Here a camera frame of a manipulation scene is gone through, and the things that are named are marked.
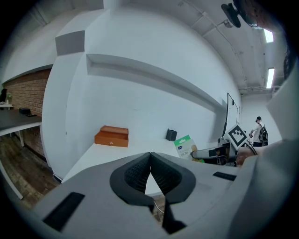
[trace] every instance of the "wooden box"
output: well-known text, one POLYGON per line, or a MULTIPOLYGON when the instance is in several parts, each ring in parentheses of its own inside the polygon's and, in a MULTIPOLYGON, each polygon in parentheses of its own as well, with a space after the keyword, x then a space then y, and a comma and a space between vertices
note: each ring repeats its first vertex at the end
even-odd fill
POLYGON ((128 147, 129 130, 111 126, 103 126, 94 137, 95 144, 128 147))

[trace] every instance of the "desk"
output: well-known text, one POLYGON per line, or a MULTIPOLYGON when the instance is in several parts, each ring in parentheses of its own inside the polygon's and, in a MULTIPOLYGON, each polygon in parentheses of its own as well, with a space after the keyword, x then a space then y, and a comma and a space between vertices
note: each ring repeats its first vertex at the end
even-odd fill
POLYGON ((0 108, 8 108, 8 110, 10 109, 10 108, 12 108, 13 107, 13 105, 11 105, 11 104, 8 104, 8 105, 6 105, 6 104, 4 104, 4 105, 0 105, 0 108))
MULTIPOLYGON (((26 115, 19 113, 19 110, 0 111, 0 136, 18 131, 22 147, 24 146, 22 130, 32 128, 35 126, 41 126, 41 125, 42 125, 42 118, 39 116, 27 117, 26 115)), ((0 171, 2 172, 7 183, 10 185, 12 190, 16 193, 18 198, 22 199, 23 196, 20 194, 20 192, 14 186, 13 182, 10 180, 1 162, 0 162, 0 171)))
MULTIPOLYGON (((164 153, 178 157, 178 152, 173 141, 168 141, 167 139, 153 141, 133 141, 129 139, 128 148, 93 144, 71 168, 62 180, 62 183, 86 168, 146 152, 164 153)), ((161 193, 156 181, 150 174, 146 184, 145 194, 155 196, 161 193)))

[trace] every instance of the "white wall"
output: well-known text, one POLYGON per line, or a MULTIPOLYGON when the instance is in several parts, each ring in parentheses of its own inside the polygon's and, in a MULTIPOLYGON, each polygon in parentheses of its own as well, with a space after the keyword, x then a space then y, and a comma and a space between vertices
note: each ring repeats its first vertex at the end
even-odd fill
POLYGON ((50 68, 57 57, 55 37, 80 11, 81 9, 75 9, 64 13, 45 27, 33 32, 31 37, 23 39, 8 59, 2 59, 7 65, 1 71, 1 83, 34 69, 45 66, 50 68))
POLYGON ((106 27, 93 36, 87 54, 141 61, 189 81, 220 104, 230 92, 241 105, 239 91, 221 57, 197 32, 170 15, 130 4, 111 12, 106 27))
POLYGON ((298 61, 290 76, 268 105, 269 112, 275 119, 284 140, 299 138, 299 70, 297 66, 298 61))
POLYGON ((241 128, 249 134, 252 128, 256 126, 255 121, 257 116, 262 117, 262 122, 265 124, 269 136, 268 143, 272 144, 280 141, 282 138, 274 119, 267 109, 267 104, 270 99, 270 95, 250 95, 242 97, 241 128))
MULTIPOLYGON (((67 26, 76 31, 71 24, 76 19, 67 26)), ((177 130, 178 137, 190 134, 198 149, 216 144, 227 92, 237 105, 241 98, 226 65, 205 40, 166 14, 136 6, 99 11, 99 18, 85 26, 85 53, 58 56, 45 92, 44 141, 57 176, 65 177, 103 125, 129 128, 129 147, 134 141, 164 138, 168 128, 177 130), (105 24, 96 24, 101 19, 105 24), (181 85, 193 84, 216 103, 203 104, 200 95, 186 93, 178 82, 174 86, 160 80, 155 70, 142 74, 134 65, 116 66, 115 74, 109 68, 113 64, 105 61, 103 69, 91 65, 88 70, 83 58, 89 54, 145 63, 181 79, 181 85)))

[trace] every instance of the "person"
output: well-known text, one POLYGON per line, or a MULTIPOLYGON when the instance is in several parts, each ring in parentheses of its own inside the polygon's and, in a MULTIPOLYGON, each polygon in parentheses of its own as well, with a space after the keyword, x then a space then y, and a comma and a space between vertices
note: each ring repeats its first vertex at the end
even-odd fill
POLYGON ((0 102, 5 102, 7 89, 2 89, 0 95, 0 102))
POLYGON ((260 141, 260 138, 259 138, 262 127, 264 127, 264 124, 262 122, 262 118, 260 116, 258 116, 256 118, 256 127, 254 129, 252 129, 250 134, 249 134, 250 138, 253 137, 253 147, 263 146, 263 143, 262 143, 262 141, 260 141))
POLYGON ((0 95, 0 105, 5 104, 6 92, 7 92, 7 89, 2 89, 1 95, 0 95))

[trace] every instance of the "ceiling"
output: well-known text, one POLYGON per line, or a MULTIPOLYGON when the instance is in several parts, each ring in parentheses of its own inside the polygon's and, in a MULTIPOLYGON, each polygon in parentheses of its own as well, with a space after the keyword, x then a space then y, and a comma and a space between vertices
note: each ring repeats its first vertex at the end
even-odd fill
MULTIPOLYGON (((265 85, 267 69, 271 67, 275 68, 273 85, 280 86, 283 83, 283 62, 286 52, 284 37, 274 34, 274 42, 266 43, 263 30, 251 28, 241 17, 239 17, 242 24, 240 28, 227 28, 224 25, 227 17, 221 9, 221 4, 233 0, 131 0, 130 2, 160 9, 197 31, 219 53, 231 71, 241 94, 270 92, 265 89, 265 85)), ((49 24, 61 13, 86 6, 87 0, 37 2, 12 33, 5 51, 1 53, 0 67, 5 67, 9 54, 23 38, 49 24)))

